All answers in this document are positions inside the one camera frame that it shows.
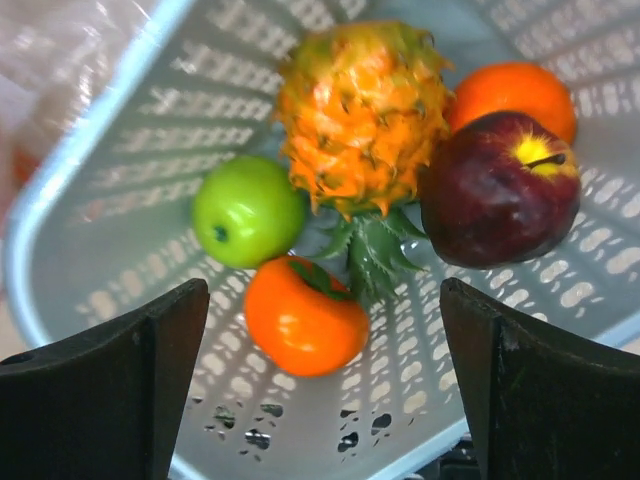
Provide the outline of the dark purple fruit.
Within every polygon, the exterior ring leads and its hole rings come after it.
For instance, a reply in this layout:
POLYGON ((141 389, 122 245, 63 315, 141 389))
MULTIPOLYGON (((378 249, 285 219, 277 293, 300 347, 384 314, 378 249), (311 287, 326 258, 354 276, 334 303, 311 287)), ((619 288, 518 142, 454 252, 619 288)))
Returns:
POLYGON ((571 229, 580 193, 571 146, 515 111, 462 127, 419 175, 421 221, 436 254, 474 269, 548 253, 571 229))

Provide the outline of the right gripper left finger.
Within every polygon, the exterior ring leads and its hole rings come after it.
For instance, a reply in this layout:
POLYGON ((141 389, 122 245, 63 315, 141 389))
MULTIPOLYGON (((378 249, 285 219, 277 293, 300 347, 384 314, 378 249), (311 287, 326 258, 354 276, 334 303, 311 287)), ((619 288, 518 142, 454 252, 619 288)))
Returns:
POLYGON ((165 479, 209 293, 148 304, 1 363, 4 479, 165 479))

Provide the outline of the green lime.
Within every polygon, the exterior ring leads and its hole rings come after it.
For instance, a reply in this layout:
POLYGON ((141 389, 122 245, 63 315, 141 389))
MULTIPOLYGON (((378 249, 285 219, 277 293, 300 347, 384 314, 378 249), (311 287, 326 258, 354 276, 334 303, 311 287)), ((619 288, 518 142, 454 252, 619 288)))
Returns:
POLYGON ((203 250, 219 263, 255 269, 287 253, 306 222, 303 196, 276 161, 241 155, 216 166, 193 200, 192 224, 203 250))

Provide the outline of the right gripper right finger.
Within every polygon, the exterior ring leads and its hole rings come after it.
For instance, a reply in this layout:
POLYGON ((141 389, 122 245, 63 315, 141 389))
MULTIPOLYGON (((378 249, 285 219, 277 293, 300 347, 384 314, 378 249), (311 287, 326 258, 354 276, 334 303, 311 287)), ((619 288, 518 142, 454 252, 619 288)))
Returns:
POLYGON ((638 356, 457 278, 439 305, 482 478, 638 478, 638 356))

